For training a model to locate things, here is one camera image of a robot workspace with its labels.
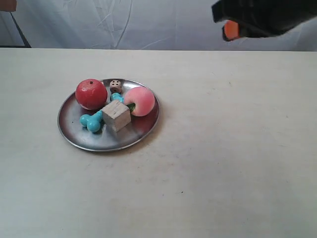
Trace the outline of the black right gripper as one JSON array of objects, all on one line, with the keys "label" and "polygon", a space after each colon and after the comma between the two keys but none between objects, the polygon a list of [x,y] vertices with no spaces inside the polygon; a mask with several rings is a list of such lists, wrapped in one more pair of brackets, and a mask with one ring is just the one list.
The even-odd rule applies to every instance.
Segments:
[{"label": "black right gripper", "polygon": [[215,23],[225,21],[224,41],[277,37],[317,16],[315,0],[219,0],[211,9]]}]

